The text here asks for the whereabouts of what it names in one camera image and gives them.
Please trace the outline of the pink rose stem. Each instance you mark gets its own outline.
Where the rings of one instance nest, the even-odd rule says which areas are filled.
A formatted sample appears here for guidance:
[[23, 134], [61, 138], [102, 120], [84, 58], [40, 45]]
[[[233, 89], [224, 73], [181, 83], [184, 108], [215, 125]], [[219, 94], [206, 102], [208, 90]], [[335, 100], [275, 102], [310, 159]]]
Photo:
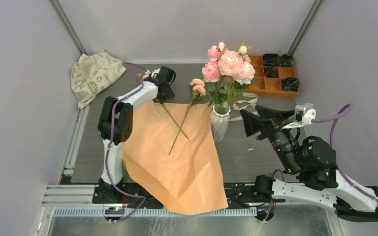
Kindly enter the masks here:
[[202, 68], [207, 95], [211, 98], [212, 104], [218, 104], [219, 108], [229, 107], [228, 95], [230, 93], [230, 77], [221, 72], [222, 55], [230, 51], [224, 42], [211, 46], [208, 50], [209, 62]]
[[[148, 79], [149, 75], [148, 74], [138, 74], [138, 77], [144, 81], [146, 79]], [[159, 103], [163, 108], [164, 110], [166, 111], [166, 113], [169, 115], [169, 117], [172, 119], [172, 121], [174, 122], [174, 124], [179, 128], [179, 131], [182, 132], [182, 134], [186, 137], [186, 139], [189, 141], [189, 137], [187, 136], [187, 134], [182, 130], [182, 128], [179, 126], [179, 124], [176, 122], [176, 120], [173, 118], [173, 116], [171, 115], [170, 111], [168, 110], [168, 108], [166, 107], [166, 105], [164, 103], [161, 103], [159, 101], [158, 98], [155, 98], [154, 99], [155, 102]]]

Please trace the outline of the beige printed ribbon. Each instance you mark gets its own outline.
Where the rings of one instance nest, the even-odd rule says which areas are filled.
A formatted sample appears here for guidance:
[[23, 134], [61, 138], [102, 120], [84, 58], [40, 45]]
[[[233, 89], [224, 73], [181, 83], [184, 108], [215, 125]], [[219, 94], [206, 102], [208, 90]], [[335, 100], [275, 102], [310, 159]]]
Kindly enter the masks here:
[[230, 120], [229, 121], [240, 121], [242, 117], [240, 115], [241, 110], [245, 110], [247, 108], [253, 108], [252, 113], [257, 115], [257, 111], [255, 110], [255, 106], [257, 105], [258, 95], [249, 92], [240, 92], [237, 100], [232, 103], [230, 109]]

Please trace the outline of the peach rose stem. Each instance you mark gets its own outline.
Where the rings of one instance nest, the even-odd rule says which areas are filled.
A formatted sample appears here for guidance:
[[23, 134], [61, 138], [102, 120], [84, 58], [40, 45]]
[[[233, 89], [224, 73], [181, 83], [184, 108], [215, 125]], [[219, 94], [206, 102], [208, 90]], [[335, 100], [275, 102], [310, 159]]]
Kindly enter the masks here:
[[230, 50], [222, 55], [221, 72], [223, 75], [230, 77], [228, 103], [241, 100], [241, 91], [257, 81], [257, 78], [255, 78], [256, 70], [248, 55], [251, 48], [251, 46], [243, 42], [238, 47], [238, 50]]
[[198, 79], [198, 78], [195, 78], [193, 79], [191, 82], [190, 82], [190, 86], [191, 86], [191, 90], [192, 90], [192, 94], [191, 94], [191, 101], [190, 103], [188, 104], [187, 108], [186, 108], [186, 111], [185, 111], [185, 115], [184, 115], [184, 118], [181, 122], [181, 124], [179, 125], [179, 131], [178, 133], [176, 134], [175, 136], [175, 139], [173, 141], [173, 144], [169, 150], [169, 155], [172, 153], [172, 150], [175, 146], [175, 143], [180, 135], [180, 133], [183, 133], [183, 125], [188, 117], [188, 114], [190, 112], [190, 109], [192, 108], [192, 106], [202, 97], [206, 96], [206, 88], [205, 88], [205, 81], [204, 80], [201, 80], [201, 79]]

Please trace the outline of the orange wrapping paper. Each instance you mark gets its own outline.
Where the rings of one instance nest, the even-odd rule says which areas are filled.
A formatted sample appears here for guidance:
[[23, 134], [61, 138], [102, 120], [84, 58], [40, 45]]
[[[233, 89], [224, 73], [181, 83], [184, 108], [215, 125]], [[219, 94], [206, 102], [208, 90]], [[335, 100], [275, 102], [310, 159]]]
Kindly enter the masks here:
[[[186, 104], [166, 107], [180, 125]], [[168, 211], [196, 215], [228, 207], [223, 174], [213, 139], [207, 104], [192, 106], [172, 153], [179, 128], [160, 105], [146, 103], [133, 115], [133, 129], [124, 149], [132, 180]]]

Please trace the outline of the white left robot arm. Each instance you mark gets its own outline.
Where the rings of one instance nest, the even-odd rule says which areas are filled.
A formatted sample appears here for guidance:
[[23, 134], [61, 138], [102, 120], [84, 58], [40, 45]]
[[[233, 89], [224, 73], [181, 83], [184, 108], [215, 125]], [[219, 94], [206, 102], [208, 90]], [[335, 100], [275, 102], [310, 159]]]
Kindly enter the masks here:
[[176, 72], [162, 66], [153, 72], [146, 71], [141, 84], [128, 93], [104, 100], [97, 125], [104, 145], [104, 167], [94, 189], [94, 204], [122, 201], [123, 154], [132, 133], [134, 111], [150, 101], [161, 103], [174, 98], [171, 85], [175, 79]]

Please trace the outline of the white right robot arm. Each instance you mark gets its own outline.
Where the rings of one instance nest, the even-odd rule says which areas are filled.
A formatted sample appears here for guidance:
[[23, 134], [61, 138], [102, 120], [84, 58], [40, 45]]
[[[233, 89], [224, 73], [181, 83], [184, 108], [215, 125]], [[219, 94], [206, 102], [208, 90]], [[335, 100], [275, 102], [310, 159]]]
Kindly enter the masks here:
[[330, 142], [308, 136], [299, 142], [292, 129], [300, 130], [317, 122], [313, 104], [279, 111], [261, 105], [255, 112], [240, 110], [245, 133], [267, 139], [283, 165], [283, 173], [294, 175], [297, 184], [265, 175], [256, 177], [253, 194], [273, 206], [277, 200], [307, 203], [333, 211], [349, 222], [378, 222], [378, 187], [363, 186], [337, 164]]

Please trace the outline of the white ribbed ceramic vase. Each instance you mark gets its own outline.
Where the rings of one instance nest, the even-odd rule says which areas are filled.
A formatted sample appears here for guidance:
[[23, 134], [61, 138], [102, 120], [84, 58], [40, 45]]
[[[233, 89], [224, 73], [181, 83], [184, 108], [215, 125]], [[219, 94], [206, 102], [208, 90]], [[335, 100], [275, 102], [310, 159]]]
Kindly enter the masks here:
[[211, 131], [215, 142], [220, 142], [226, 133], [230, 120], [231, 109], [227, 106], [219, 108], [218, 104], [213, 106], [210, 115]]

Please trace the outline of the orange wooden compartment tray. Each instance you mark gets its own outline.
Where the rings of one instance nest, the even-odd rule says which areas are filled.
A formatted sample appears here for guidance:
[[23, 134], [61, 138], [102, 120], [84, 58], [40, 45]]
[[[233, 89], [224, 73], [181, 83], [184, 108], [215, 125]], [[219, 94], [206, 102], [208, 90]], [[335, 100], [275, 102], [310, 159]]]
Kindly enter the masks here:
[[272, 96], [272, 97], [286, 97], [296, 98], [299, 95], [298, 91], [283, 91], [281, 86], [281, 79], [288, 77], [296, 77], [295, 67], [281, 67], [277, 66], [279, 72], [279, 78], [267, 78], [264, 74], [264, 68], [266, 66], [262, 63], [262, 55], [249, 55], [252, 65], [254, 66], [256, 73], [255, 77], [258, 79], [255, 83], [248, 86], [242, 92], [249, 92], [257, 94], [258, 96]]

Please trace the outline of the dark rolled cloth front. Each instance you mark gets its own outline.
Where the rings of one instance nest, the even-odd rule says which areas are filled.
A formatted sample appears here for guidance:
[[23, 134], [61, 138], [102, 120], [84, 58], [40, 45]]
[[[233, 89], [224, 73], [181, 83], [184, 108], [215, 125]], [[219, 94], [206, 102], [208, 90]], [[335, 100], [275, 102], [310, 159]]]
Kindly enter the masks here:
[[283, 91], [298, 91], [300, 82], [296, 77], [288, 77], [281, 79], [281, 86]]

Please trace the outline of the dark rolled cloth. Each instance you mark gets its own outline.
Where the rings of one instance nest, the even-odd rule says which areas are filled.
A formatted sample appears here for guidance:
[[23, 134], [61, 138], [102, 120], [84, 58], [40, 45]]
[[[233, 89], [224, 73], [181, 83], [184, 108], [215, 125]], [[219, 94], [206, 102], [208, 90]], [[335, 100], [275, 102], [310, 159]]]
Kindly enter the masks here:
[[283, 54], [280, 56], [280, 64], [281, 67], [293, 67], [294, 59], [293, 56], [290, 54]]
[[278, 66], [281, 62], [281, 57], [278, 54], [264, 54], [262, 56], [262, 63], [264, 66]]
[[265, 67], [264, 74], [267, 78], [279, 78], [279, 72], [277, 67]]
[[283, 91], [298, 91], [300, 82], [296, 77], [288, 77], [281, 79], [281, 86]]

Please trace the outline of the dark rolled cloth middle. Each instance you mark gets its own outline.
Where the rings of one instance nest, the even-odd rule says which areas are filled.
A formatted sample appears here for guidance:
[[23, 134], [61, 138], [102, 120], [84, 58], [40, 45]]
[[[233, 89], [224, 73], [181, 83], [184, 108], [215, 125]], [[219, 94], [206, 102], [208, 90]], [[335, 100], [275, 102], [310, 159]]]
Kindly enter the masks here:
[[265, 67], [264, 74], [267, 78], [279, 78], [279, 72], [277, 67]]

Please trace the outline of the dark rolled cloth back left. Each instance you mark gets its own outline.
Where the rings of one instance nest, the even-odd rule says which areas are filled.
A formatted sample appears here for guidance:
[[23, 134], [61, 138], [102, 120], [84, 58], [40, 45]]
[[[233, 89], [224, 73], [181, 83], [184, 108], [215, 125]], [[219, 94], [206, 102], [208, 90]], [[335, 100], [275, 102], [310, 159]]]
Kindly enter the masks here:
[[262, 63], [264, 66], [278, 66], [281, 62], [281, 57], [278, 54], [264, 54], [262, 56]]

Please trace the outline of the dark rolled cloth back right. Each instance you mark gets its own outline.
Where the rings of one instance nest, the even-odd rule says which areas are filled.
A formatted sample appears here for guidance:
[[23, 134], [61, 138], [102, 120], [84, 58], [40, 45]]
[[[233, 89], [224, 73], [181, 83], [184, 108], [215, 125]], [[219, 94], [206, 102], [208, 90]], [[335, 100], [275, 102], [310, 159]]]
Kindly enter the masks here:
[[293, 56], [290, 54], [283, 54], [280, 56], [280, 64], [281, 67], [293, 67], [294, 59]]

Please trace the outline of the cream green printed cloth bag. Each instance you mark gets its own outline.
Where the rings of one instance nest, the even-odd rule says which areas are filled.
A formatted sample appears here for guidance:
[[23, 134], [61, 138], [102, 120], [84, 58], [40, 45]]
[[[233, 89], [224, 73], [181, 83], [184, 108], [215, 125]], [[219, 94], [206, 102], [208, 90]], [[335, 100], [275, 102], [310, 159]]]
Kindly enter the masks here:
[[91, 56], [82, 54], [70, 71], [71, 89], [78, 100], [78, 108], [81, 110], [90, 104], [125, 72], [123, 61], [105, 50]]

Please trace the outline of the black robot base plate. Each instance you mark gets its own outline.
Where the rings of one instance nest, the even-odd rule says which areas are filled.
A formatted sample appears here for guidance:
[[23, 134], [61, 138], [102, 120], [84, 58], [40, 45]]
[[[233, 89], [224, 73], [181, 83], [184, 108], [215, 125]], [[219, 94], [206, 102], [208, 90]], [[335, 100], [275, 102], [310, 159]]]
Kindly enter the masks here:
[[[99, 183], [102, 186], [95, 186], [92, 199], [93, 204], [124, 204], [127, 207], [136, 207], [141, 202], [138, 198], [123, 195], [112, 187], [112, 185], [102, 180]], [[118, 187], [129, 194], [145, 196], [146, 201], [142, 205], [143, 208], [160, 209], [164, 207], [159, 200], [135, 182], [123, 183], [121, 181]], [[270, 202], [269, 199], [258, 196], [254, 183], [225, 182], [224, 190], [230, 209], [261, 207]]]

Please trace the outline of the aluminium front frame rail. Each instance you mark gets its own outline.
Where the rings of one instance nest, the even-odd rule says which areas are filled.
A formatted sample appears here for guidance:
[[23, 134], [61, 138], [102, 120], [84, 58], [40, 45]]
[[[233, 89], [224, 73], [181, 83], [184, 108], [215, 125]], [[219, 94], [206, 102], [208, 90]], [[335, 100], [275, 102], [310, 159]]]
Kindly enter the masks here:
[[[106, 218], [120, 218], [126, 215], [132, 217], [172, 217], [177, 213], [169, 212], [166, 207], [160, 209], [128, 207], [124, 204], [93, 204], [93, 193], [96, 184], [90, 185], [49, 185], [42, 200], [42, 206], [54, 207], [54, 216], [102, 216]], [[281, 196], [271, 204], [272, 208], [281, 205], [312, 205], [328, 211], [335, 210], [337, 199], [334, 195], [322, 192], [305, 192], [304, 186], [294, 183], [285, 184], [282, 187]], [[269, 203], [263, 206], [250, 206], [242, 209], [230, 209], [229, 207], [203, 213], [203, 216], [254, 216], [267, 215]]]

